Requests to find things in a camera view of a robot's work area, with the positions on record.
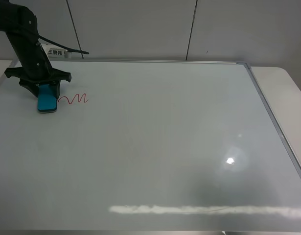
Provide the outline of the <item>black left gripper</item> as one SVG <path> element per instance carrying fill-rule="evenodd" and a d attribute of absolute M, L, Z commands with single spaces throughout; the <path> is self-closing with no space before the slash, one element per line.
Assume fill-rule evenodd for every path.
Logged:
<path fill-rule="evenodd" d="M 49 84 L 55 98 L 60 96 L 61 81 L 71 81 L 71 74 L 52 67 L 40 43 L 16 44 L 12 46 L 21 64 L 21 67 L 8 68 L 5 75 L 17 77 L 26 82 L 19 85 L 30 91 L 36 98 L 39 96 L 39 86 Z"/>

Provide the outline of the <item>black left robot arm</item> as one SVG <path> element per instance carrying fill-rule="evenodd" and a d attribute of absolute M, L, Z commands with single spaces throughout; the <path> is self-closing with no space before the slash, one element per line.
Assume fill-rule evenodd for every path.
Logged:
<path fill-rule="evenodd" d="M 41 85 L 50 88 L 55 98 L 60 96 L 62 80 L 70 82 L 71 74 L 52 67 L 39 42 L 37 18 L 27 7 L 0 0 L 0 31 L 5 32 L 21 67 L 8 68 L 6 77 L 17 77 L 19 85 L 38 97 Z"/>

